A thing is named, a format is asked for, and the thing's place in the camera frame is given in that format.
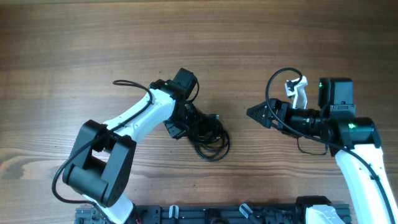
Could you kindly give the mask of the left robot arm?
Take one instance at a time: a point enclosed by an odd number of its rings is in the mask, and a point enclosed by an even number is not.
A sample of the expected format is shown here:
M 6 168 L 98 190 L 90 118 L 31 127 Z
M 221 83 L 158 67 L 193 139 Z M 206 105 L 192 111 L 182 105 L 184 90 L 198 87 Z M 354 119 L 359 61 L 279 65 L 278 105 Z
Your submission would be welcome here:
M 170 136 L 188 134 L 186 104 L 197 77 L 181 68 L 172 80 L 157 80 L 146 95 L 123 114 L 104 122 L 87 121 L 79 130 L 70 157 L 61 166 L 62 180 L 85 197 L 108 223 L 127 223 L 134 204 L 126 197 L 137 144 L 158 124 Z

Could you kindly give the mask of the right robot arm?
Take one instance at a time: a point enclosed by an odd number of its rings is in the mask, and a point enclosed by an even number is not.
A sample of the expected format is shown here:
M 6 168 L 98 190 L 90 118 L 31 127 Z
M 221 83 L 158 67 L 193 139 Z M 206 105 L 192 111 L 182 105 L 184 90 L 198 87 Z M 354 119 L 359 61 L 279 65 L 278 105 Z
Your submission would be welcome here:
M 285 85 L 293 103 L 267 98 L 246 114 L 266 128 L 324 144 L 343 173 L 359 223 L 397 223 L 381 138 L 371 118 L 356 116 L 352 79 L 321 78 L 319 110 L 298 101 L 306 83 L 299 78 L 294 83 Z

